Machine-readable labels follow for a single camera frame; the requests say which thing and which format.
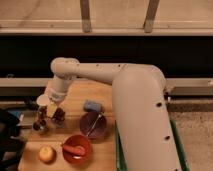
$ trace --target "wooden table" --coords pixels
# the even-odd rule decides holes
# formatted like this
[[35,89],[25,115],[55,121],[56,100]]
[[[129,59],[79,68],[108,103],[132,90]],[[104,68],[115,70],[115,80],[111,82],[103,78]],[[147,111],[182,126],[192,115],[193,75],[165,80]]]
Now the wooden table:
[[[87,99],[102,103],[106,109],[105,116],[108,127],[103,138],[92,141],[93,157],[91,162],[84,166],[74,167],[64,160],[60,144],[71,135],[80,134],[79,119],[85,113],[83,104]],[[76,80],[70,86],[68,96],[61,107],[66,112],[65,126],[55,128],[49,123],[50,130],[45,135],[39,135],[32,130],[19,164],[19,171],[115,171],[115,120],[112,112],[111,86],[84,79]],[[56,161],[50,165],[43,164],[37,157],[39,149],[45,144],[53,146],[57,152]]]

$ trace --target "dark bowl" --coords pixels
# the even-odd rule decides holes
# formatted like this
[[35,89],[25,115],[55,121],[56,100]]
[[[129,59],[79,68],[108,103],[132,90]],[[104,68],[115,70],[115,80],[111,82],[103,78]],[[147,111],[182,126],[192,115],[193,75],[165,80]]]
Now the dark bowl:
[[101,137],[106,130],[107,127],[107,120],[104,115],[102,115],[96,122],[94,129],[90,132],[93,124],[95,123],[96,119],[98,118],[99,113],[96,111],[88,112],[81,117],[79,126],[81,133],[88,138],[95,139]]

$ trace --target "black wall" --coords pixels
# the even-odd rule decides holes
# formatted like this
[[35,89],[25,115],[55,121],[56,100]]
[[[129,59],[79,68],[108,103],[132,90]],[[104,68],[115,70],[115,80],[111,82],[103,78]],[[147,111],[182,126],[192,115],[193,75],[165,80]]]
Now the black wall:
[[213,77],[213,37],[1,36],[0,77],[51,77],[55,57],[154,64],[166,77]]

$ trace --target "small container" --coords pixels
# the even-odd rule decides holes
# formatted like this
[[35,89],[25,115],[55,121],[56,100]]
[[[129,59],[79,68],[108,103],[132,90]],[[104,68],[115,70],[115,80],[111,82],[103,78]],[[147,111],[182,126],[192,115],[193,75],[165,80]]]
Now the small container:
[[85,149],[85,155],[84,156],[76,156],[73,155],[62,148],[62,153],[64,159],[71,164],[74,165],[81,165],[84,163],[87,163],[92,155],[92,145],[90,143],[90,140],[83,136],[83,135],[74,135],[68,138],[65,141],[65,144],[70,145],[72,147],[83,147]]

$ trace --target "floor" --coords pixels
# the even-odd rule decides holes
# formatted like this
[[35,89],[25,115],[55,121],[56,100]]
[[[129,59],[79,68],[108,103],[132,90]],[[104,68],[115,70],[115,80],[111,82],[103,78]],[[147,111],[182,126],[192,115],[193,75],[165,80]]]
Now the floor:
[[[171,118],[176,121],[191,171],[212,171],[213,99],[172,99],[167,106]],[[25,113],[22,122],[25,126],[33,122],[33,114],[29,111]],[[30,129],[22,130],[20,137],[24,141],[27,140],[29,131]],[[16,170],[17,166],[8,169]]]
[[[141,29],[149,0],[90,0],[94,29]],[[212,1],[160,1],[155,28],[212,28]],[[78,0],[1,0],[0,28],[81,28]]]

